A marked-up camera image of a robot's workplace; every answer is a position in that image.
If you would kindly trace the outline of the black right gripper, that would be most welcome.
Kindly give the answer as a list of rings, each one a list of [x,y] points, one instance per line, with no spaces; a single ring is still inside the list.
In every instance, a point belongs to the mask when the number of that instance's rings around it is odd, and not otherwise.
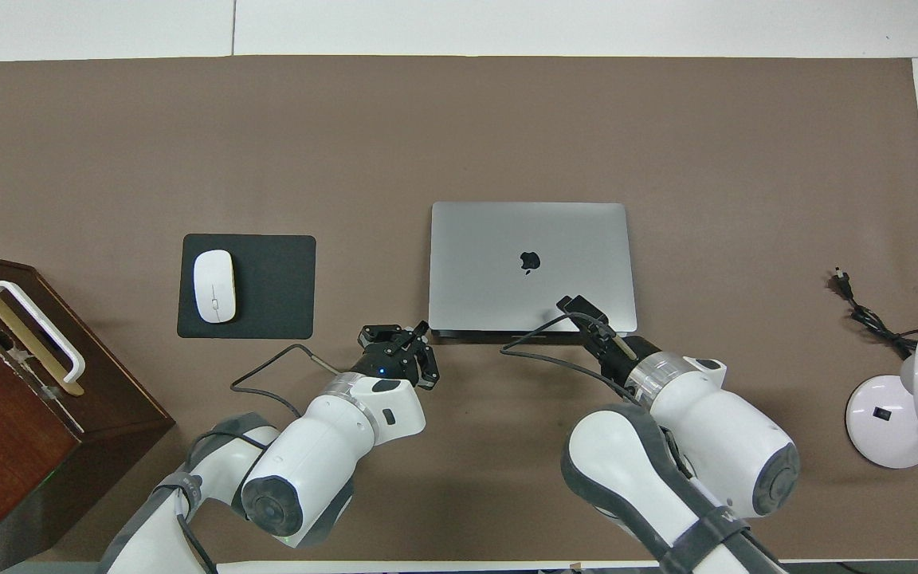
[[[576,324],[587,324],[586,351],[598,362],[600,375],[611,383],[627,383],[628,375],[642,360],[661,350],[641,336],[619,336],[607,327],[608,316],[583,295],[564,297],[557,309]]]

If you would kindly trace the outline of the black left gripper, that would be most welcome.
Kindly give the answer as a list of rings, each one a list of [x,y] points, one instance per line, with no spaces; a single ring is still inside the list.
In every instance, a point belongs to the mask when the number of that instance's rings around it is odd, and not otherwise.
[[[436,352],[427,333],[425,320],[410,330],[407,349],[392,349],[389,343],[403,332],[400,324],[365,324],[359,332],[361,356],[354,363],[354,372],[380,379],[405,380],[414,387],[433,390],[441,375]]]

